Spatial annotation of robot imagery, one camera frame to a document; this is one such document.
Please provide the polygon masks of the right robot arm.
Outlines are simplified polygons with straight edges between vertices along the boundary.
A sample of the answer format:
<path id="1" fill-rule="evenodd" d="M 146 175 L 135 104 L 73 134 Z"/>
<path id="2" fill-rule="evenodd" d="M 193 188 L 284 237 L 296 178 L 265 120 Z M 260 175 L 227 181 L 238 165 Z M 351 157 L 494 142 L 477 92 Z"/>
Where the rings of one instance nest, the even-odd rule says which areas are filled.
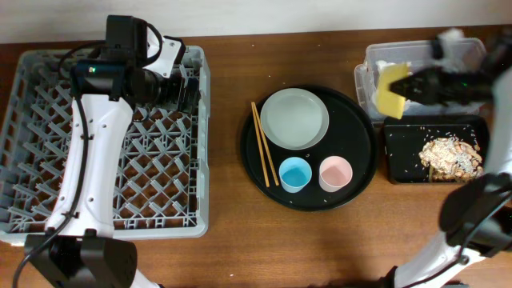
<path id="1" fill-rule="evenodd" d="M 496 37 L 476 70 L 427 67 L 412 74 L 389 66 L 380 75 L 381 114 L 395 116 L 405 100 L 423 105 L 494 104 L 484 174 L 451 192 L 439 232 L 411 261 L 380 278 L 381 287 L 443 287 L 468 266 L 511 250 L 511 32 Z"/>

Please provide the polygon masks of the food scraps pile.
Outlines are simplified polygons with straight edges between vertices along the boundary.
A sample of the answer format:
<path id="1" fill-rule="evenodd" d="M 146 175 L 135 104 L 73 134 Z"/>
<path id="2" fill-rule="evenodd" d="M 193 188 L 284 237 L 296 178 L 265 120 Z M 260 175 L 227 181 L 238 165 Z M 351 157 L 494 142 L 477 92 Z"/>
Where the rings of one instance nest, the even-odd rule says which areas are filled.
<path id="1" fill-rule="evenodd" d="M 483 157 L 478 144 L 457 137 L 436 138 L 418 153 L 428 169 L 429 182 L 468 182 L 483 175 Z"/>

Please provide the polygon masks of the wooden chopstick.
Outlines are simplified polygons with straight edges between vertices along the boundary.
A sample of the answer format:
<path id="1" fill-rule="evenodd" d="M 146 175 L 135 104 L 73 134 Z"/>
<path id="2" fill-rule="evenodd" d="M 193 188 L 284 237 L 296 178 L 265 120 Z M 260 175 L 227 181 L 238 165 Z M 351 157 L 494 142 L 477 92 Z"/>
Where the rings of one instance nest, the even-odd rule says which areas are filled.
<path id="1" fill-rule="evenodd" d="M 268 146 L 268 143 L 266 140 L 266 135 L 262 128 L 262 122 L 261 122 L 257 107 L 256 107 L 256 111 L 257 111 L 256 115 L 257 115 L 257 120 L 258 120 L 258 124 L 259 124 L 260 136 L 261 136 L 261 140 L 262 140 L 263 154 L 264 154 L 265 163 L 266 163 L 266 169 L 267 169 L 267 167 L 270 168 L 270 174 L 272 176 L 272 179 L 274 180 L 274 184 L 276 186 L 278 186 L 279 185 L 278 176 L 277 176 L 276 170 L 274 168 L 273 159 L 270 154 L 270 149 L 269 149 L 269 146 Z"/>
<path id="2" fill-rule="evenodd" d="M 268 179 L 268 173 L 267 173 L 265 158 L 264 158 L 264 154 L 263 154 L 262 140 L 261 140 L 261 136 L 260 136 L 259 124 L 258 124 L 257 115 L 256 115 L 257 111 L 256 111 L 256 106 L 255 106 L 254 102 L 251 102 L 251 109 L 252 109 L 254 129 L 255 129 L 255 134 L 256 134 L 256 139 L 257 139 L 257 144 L 258 144 L 258 152 L 259 152 L 259 156 L 260 156 L 263 177 L 264 177 L 266 188 L 269 188 L 270 182 Z"/>

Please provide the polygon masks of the blue cup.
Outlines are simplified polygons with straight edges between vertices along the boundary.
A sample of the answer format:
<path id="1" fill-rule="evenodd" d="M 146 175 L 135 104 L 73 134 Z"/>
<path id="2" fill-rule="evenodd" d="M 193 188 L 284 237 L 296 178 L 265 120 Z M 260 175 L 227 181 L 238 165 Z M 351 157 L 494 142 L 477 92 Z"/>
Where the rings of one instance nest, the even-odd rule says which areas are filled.
<path id="1" fill-rule="evenodd" d="M 310 182 L 312 174 L 310 164 L 299 157 L 285 159 L 278 169 L 282 188 L 292 194 L 303 189 Z"/>

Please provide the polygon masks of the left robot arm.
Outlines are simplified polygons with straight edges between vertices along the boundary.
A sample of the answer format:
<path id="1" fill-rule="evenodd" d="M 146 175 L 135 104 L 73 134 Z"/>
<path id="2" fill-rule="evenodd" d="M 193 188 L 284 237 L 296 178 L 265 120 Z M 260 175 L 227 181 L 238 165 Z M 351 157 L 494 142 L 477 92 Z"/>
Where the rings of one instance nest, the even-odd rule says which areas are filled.
<path id="1" fill-rule="evenodd" d="M 71 141 L 58 199 L 44 232 L 26 238 L 23 263 L 56 287 L 149 287 L 135 244 L 114 238 L 122 144 L 140 106 L 193 114 L 199 82 L 172 72 L 183 40 L 134 16 L 109 16 L 105 39 L 90 47 L 70 69 Z"/>

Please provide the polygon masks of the pink cup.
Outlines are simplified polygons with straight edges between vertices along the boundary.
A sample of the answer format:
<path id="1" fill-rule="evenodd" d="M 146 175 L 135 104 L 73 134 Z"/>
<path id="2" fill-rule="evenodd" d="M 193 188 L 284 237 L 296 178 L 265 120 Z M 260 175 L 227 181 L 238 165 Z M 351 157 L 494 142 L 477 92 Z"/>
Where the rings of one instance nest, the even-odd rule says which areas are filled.
<path id="1" fill-rule="evenodd" d="M 329 193 L 336 192 L 346 186 L 353 177 L 351 164 L 339 156 L 325 158 L 319 167 L 319 185 Z"/>

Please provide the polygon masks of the grey plate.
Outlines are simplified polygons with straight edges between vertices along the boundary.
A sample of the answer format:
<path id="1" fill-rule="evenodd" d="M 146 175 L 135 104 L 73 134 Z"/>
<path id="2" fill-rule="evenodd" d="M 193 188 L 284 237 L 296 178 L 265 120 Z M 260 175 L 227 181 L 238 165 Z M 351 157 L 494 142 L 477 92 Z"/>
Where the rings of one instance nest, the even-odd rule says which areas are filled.
<path id="1" fill-rule="evenodd" d="M 268 139 L 287 150 L 316 145 L 326 135 L 330 122 L 323 100 L 299 88 L 287 88 L 269 96 L 259 116 Z"/>

